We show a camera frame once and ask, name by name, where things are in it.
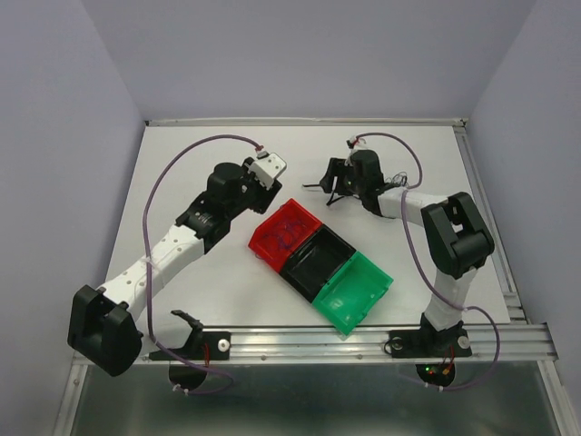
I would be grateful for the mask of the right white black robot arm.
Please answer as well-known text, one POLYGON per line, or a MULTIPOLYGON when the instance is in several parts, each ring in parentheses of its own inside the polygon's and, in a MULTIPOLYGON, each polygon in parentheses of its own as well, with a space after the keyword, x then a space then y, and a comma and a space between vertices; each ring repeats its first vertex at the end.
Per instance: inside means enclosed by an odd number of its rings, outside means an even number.
POLYGON ((495 251, 495 243, 473 198, 465 192, 450 196, 425 194, 408 183, 404 173, 384 177, 379 156, 358 150, 347 158, 332 157, 319 185, 324 193, 356 197, 367 211, 399 219, 404 233, 415 224, 424 230, 434 279, 425 281, 431 292, 416 330, 393 331, 387 347, 395 358, 443 357, 471 354, 462 317, 476 274, 495 251))

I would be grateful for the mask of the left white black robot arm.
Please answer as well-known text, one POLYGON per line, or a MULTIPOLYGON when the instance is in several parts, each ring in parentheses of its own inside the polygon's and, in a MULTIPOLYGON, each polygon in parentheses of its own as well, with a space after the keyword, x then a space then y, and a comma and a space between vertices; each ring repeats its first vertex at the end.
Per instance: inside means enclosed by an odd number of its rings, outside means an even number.
POLYGON ((150 341, 136 322, 153 314, 153 297, 221 241, 240 214, 265 213, 286 168, 277 154, 267 152, 241 164, 217 164, 205 190, 164 237, 144 244, 142 258, 98 288, 85 285, 74 294, 68 345, 111 376, 126 372, 150 341))

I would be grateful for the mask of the red plastic bin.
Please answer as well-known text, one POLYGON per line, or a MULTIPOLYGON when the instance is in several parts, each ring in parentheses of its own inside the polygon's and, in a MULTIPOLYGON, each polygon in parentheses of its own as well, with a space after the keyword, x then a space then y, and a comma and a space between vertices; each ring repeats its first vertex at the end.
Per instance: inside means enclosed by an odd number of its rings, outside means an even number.
POLYGON ((248 247, 279 273, 299 247, 320 227, 322 221, 294 199, 289 199, 254 231, 248 247))

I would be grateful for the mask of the black plastic bin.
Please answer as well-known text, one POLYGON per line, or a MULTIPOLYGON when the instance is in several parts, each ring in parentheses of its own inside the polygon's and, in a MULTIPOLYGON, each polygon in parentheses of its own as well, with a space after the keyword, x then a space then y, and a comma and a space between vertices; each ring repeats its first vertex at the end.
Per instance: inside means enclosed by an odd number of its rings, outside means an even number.
POLYGON ((280 276, 313 303, 323 286, 355 252, 352 245, 323 224, 290 255, 280 276))

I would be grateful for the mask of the green plastic bin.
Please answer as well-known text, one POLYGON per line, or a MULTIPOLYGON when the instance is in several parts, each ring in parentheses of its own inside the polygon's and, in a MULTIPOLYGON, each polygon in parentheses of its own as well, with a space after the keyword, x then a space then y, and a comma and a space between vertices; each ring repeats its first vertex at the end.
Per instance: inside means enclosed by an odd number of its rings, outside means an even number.
POLYGON ((393 279, 355 252, 321 288, 312 306, 344 337, 367 317, 393 279))

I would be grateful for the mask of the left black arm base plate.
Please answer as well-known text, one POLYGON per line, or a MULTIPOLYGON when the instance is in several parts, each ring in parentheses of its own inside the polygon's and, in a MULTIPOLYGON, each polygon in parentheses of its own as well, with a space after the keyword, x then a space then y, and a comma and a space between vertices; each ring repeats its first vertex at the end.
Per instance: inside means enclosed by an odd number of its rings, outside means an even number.
POLYGON ((172 310, 159 328, 156 337, 162 345, 190 361, 228 361, 231 333, 206 328, 202 322, 182 310, 172 310))

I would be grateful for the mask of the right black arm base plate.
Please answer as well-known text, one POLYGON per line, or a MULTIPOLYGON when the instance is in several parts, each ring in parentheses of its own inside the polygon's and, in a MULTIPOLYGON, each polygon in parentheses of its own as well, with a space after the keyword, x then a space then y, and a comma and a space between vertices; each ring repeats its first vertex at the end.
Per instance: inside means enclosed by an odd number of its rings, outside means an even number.
POLYGON ((472 355, 468 334, 463 328, 441 332, 428 328, 390 331, 383 350, 394 359, 465 358, 472 355))

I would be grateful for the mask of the aluminium front rail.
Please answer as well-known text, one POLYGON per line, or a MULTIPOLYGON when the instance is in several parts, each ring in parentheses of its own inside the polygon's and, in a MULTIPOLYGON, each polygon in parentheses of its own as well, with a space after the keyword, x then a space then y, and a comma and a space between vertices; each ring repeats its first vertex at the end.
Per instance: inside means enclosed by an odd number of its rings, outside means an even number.
POLYGON ((193 362, 225 365, 553 362, 556 347, 543 324, 473 324, 442 351, 408 350, 411 326, 359 327, 347 338, 329 327, 208 328, 193 362))

